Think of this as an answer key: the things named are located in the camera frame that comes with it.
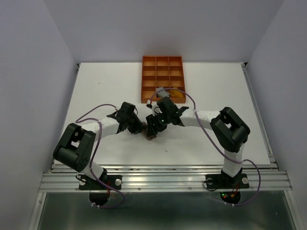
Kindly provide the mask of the taupe maroon-cuffed sock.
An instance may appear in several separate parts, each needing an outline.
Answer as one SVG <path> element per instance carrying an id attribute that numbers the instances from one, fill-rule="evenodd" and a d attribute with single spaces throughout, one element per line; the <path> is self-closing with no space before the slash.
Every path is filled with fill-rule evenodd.
<path id="1" fill-rule="evenodd" d="M 153 140 L 156 138 L 157 130 L 153 124 L 147 124 L 142 122 L 142 134 L 147 140 Z"/>

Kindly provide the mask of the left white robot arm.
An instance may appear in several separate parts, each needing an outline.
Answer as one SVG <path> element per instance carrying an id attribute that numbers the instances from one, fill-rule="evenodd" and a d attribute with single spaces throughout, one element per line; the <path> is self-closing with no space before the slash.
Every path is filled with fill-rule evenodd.
<path id="1" fill-rule="evenodd" d="M 86 175 L 95 188 L 101 189 L 106 185 L 107 171 L 93 160 L 101 139 L 125 130 L 139 134 L 147 125 L 138 118 L 136 106 L 128 102 L 123 102 L 120 108 L 101 120 L 87 115 L 89 113 L 66 127 L 53 159 Z"/>

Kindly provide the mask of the mustard yellow sock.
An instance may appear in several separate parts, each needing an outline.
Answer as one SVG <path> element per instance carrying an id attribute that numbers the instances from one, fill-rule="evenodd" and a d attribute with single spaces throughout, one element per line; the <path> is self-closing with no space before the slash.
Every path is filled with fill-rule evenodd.
<path id="1" fill-rule="evenodd" d="M 170 90 L 170 95 L 172 98 L 185 98 L 184 93 L 182 93 L 181 91 L 178 91 L 179 88 L 174 87 Z"/>

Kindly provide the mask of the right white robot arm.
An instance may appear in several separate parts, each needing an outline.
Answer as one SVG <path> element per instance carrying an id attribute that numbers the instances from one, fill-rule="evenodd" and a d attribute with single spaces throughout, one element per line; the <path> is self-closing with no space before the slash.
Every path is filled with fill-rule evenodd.
<path id="1" fill-rule="evenodd" d="M 212 130 L 224 151 L 221 183 L 231 187 L 238 182 L 242 169 L 244 144 L 248 140 L 250 128 L 230 107 L 221 111 L 198 111 L 196 108 L 177 107 L 170 98 L 163 97 L 157 102 L 147 101 L 152 114 L 146 117 L 148 139 L 163 132 L 169 124 L 181 127 L 200 127 L 205 134 Z"/>

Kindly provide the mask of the grey striped sock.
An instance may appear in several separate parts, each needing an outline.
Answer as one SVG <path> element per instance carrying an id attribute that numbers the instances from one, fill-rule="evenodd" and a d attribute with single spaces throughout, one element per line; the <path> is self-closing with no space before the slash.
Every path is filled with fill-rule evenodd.
<path id="1" fill-rule="evenodd" d="M 155 91 L 158 98 L 170 97 L 170 93 L 165 90 L 164 87 L 158 87 L 155 89 Z"/>

